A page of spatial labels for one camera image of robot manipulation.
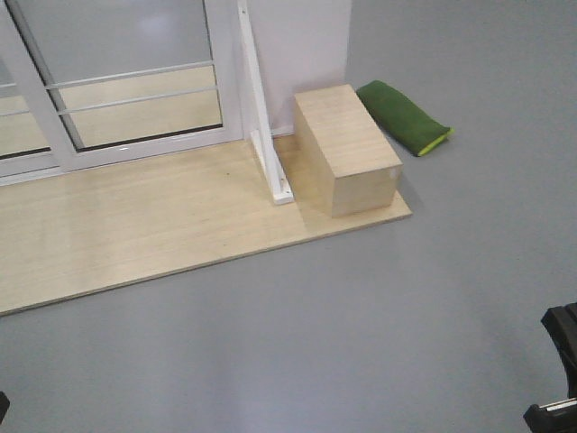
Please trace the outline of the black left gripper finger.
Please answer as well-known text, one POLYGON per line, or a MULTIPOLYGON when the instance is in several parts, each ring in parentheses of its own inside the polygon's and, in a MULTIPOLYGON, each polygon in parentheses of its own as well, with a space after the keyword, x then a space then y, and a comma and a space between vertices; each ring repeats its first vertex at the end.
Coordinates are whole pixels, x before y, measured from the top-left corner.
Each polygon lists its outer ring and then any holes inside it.
POLYGON ((10 400, 4 392, 0 392, 0 423, 3 423, 5 415, 10 408, 10 400))

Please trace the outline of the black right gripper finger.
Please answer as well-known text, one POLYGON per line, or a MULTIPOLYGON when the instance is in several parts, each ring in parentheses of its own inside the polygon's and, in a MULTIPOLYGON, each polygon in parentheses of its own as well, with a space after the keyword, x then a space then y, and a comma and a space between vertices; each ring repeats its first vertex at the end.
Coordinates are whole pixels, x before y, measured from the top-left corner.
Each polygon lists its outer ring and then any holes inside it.
POLYGON ((531 405, 523 419, 532 432, 564 433, 576 431, 576 399, 570 398, 539 406, 531 405))

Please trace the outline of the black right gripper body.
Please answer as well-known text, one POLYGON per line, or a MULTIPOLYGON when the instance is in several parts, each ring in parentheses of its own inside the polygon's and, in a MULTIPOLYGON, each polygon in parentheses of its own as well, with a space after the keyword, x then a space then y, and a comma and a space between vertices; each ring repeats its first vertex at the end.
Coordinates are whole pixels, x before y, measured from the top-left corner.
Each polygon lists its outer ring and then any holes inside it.
POLYGON ((541 319, 560 356, 568 396, 576 396, 576 303, 549 308, 541 319))

